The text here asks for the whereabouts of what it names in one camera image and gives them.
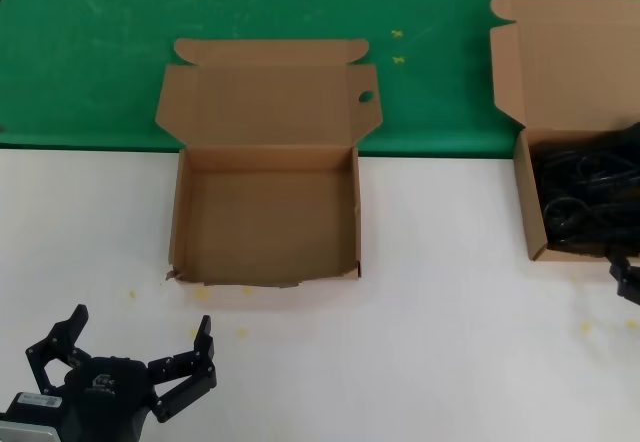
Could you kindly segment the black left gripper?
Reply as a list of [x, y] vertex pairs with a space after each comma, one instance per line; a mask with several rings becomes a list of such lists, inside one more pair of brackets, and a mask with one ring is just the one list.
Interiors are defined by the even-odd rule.
[[[147, 367], [128, 358], [91, 359], [76, 346], [88, 320], [87, 307], [78, 304], [68, 319], [55, 323], [44, 339], [26, 350], [43, 395], [58, 391], [46, 372], [51, 361], [72, 369], [64, 378], [62, 394], [76, 411], [81, 441], [137, 441], [151, 398], [152, 413], [159, 423], [166, 423], [217, 386], [209, 315], [202, 317], [191, 351], [151, 361]], [[153, 386], [178, 379], [181, 382], [164, 395], [153, 395]]]

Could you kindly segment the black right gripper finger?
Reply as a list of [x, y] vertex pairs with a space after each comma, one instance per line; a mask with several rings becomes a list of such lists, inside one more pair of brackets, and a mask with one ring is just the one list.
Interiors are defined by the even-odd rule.
[[639, 267], [633, 266], [627, 257], [614, 251], [608, 253], [607, 259], [610, 263], [609, 273], [617, 282], [617, 295], [635, 305], [639, 305]]

